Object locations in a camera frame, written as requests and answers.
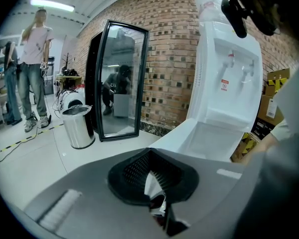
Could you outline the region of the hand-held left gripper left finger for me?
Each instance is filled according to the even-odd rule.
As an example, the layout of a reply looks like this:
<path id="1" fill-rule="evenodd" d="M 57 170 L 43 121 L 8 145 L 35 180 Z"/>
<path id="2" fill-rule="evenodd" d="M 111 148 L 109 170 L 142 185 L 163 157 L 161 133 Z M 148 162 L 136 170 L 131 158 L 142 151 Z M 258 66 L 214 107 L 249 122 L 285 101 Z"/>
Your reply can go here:
<path id="1" fill-rule="evenodd" d="M 146 206 L 132 206 L 108 187 L 108 172 L 141 150 L 84 164 L 39 193 L 24 209 L 35 222 L 52 223 L 63 239 L 162 239 L 164 231 Z M 52 219 L 47 214 L 62 211 Z"/>

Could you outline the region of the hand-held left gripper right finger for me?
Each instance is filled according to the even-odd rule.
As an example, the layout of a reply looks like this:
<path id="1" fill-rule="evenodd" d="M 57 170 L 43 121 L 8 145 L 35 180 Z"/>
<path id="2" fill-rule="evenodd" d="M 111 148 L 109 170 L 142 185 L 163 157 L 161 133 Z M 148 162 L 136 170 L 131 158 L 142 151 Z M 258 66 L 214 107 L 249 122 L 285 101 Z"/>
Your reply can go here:
<path id="1" fill-rule="evenodd" d="M 259 182 L 262 155 L 248 165 L 149 149 L 150 164 L 168 178 L 165 228 L 150 236 L 235 236 Z"/>

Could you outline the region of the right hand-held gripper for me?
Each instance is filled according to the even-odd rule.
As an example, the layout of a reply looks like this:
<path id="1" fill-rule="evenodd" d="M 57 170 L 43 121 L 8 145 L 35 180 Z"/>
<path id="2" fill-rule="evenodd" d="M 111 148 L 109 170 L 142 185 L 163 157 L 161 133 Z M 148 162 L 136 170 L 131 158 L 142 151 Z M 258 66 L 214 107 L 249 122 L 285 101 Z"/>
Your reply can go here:
<path id="1" fill-rule="evenodd" d="M 150 213 L 153 216 L 165 216 L 165 195 L 157 195 L 150 200 Z"/>

